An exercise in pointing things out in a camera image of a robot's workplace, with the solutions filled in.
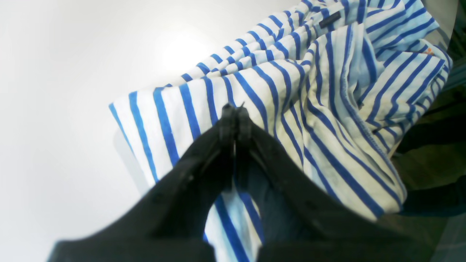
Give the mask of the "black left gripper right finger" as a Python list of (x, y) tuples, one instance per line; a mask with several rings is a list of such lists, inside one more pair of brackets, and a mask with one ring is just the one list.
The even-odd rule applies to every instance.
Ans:
[(235, 117), (238, 188), (263, 224), (259, 262), (428, 261), (428, 245), (363, 218), (310, 181), (245, 108)]

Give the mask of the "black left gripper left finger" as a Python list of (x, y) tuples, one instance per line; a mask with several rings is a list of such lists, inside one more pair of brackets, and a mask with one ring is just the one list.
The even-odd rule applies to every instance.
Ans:
[(176, 166), (125, 215), (81, 240), (58, 242), (50, 262), (215, 262), (204, 241), (209, 210), (231, 182), (235, 108), (199, 136)]

